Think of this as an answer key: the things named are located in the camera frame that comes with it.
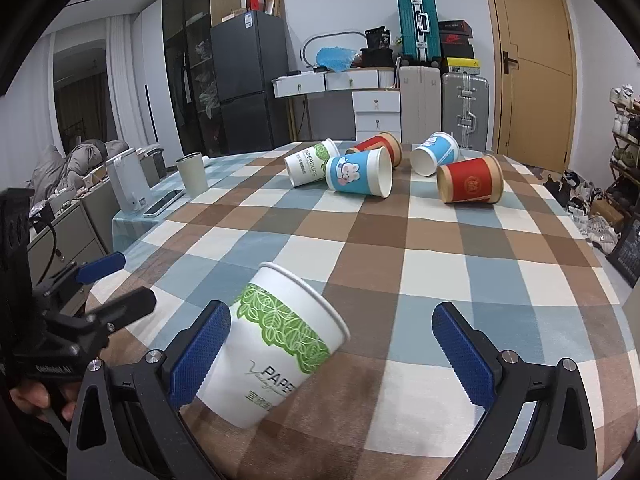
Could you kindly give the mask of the person's left hand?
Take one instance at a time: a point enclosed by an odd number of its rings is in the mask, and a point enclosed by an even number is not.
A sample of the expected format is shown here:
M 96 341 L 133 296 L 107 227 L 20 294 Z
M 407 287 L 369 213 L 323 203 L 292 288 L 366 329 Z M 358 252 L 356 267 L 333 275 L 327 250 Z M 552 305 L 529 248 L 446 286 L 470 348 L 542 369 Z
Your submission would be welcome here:
M 60 389 L 66 400 L 65 406 L 62 408 L 62 416 L 66 422 L 70 422 L 73 418 L 79 389 L 79 382 L 62 385 Z M 48 420 L 44 411 L 50 408 L 50 394 L 46 387 L 40 384 L 40 382 L 26 380 L 26 382 L 23 382 L 18 387 L 11 389 L 10 396 L 14 404 L 23 413 L 35 415 L 44 422 Z

